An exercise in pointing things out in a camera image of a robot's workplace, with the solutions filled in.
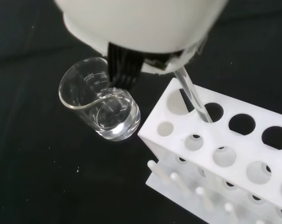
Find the beaker rim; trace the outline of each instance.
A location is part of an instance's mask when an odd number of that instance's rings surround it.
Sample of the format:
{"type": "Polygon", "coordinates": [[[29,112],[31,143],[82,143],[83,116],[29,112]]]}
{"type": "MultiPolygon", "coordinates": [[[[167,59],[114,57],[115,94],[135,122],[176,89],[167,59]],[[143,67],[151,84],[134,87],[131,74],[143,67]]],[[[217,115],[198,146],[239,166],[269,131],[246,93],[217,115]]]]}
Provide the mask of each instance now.
{"type": "Polygon", "coordinates": [[[65,78],[67,77],[69,71],[70,71],[71,69],[73,69],[77,64],[79,64],[79,63],[88,63],[88,62],[90,62],[91,60],[100,60],[100,61],[104,62],[106,65],[108,65],[107,60],[104,59],[104,58],[102,58],[102,57],[89,57],[89,58],[85,58],[85,59],[83,59],[83,60],[81,60],[81,61],[78,61],[78,62],[76,62],[75,64],[73,64],[73,65],[66,71],[66,73],[63,75],[63,77],[62,77],[62,79],[61,79],[61,81],[60,81],[60,83],[59,83],[58,95],[59,95],[60,101],[61,101],[61,103],[62,103],[64,106],[66,106],[66,107],[69,108],[69,109],[72,109],[72,110],[83,110],[83,109],[86,109],[86,108],[90,108],[90,107],[96,105],[98,102],[102,101],[103,99],[107,99],[107,98],[109,98],[109,97],[115,95],[115,94],[107,94],[107,95],[105,95],[105,96],[102,96],[102,97],[99,98],[99,99],[96,99],[96,100],[92,101],[91,103],[88,103],[88,104],[85,104],[85,105],[81,105],[81,106],[73,106],[73,105],[70,105],[70,104],[68,104],[68,103],[63,99],[63,97],[62,97],[62,95],[61,95],[61,89],[62,89],[62,87],[63,87],[64,80],[65,80],[65,78]]]}

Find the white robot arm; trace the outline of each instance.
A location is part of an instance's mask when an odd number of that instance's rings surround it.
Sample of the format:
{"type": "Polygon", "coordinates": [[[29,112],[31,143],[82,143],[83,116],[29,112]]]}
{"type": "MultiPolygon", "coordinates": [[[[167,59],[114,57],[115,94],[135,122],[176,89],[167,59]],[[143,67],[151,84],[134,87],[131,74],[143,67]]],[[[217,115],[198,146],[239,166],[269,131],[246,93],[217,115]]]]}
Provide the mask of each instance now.
{"type": "MultiPolygon", "coordinates": [[[[142,55],[141,70],[183,67],[227,0],[55,0],[68,30],[103,56],[109,43],[142,55]]],[[[128,57],[125,64],[133,64],[128,57]]]]}

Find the black fabric surface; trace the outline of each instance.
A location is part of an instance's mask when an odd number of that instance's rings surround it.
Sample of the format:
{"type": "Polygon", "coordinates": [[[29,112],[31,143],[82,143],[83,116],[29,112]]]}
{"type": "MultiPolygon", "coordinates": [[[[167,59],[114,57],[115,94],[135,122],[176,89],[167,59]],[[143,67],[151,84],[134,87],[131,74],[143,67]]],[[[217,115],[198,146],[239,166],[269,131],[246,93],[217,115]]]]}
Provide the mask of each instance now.
{"type": "MultiPolygon", "coordinates": [[[[156,158],[136,134],[105,141],[60,103],[63,74],[90,56],[51,1],[0,1],[0,223],[204,223],[145,185],[156,158]]],[[[231,1],[186,69],[282,114],[282,0],[231,1]]],[[[131,91],[141,125],[171,78],[143,74],[131,91]]]]}

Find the glass beaker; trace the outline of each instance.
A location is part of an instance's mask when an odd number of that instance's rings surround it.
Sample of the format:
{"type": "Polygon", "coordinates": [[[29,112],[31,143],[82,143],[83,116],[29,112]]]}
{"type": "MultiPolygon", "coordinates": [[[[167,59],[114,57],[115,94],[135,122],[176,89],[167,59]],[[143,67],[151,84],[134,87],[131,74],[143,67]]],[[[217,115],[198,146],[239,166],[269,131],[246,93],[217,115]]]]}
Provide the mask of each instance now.
{"type": "Polygon", "coordinates": [[[128,138],[140,123],[138,105],[128,91],[110,88],[107,61],[100,57],[73,65],[60,82],[59,98],[108,140],[128,138]]]}

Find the clear liquid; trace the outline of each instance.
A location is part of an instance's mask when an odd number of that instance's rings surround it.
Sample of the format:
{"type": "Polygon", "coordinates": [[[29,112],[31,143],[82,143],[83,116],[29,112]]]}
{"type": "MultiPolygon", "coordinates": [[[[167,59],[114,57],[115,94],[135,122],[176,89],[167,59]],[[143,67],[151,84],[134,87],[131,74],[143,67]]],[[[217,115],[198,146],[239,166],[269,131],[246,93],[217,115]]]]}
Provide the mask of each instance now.
{"type": "Polygon", "coordinates": [[[135,101],[124,94],[103,100],[90,111],[89,118],[97,133],[105,139],[128,138],[139,125],[140,111],[135,101]]]}

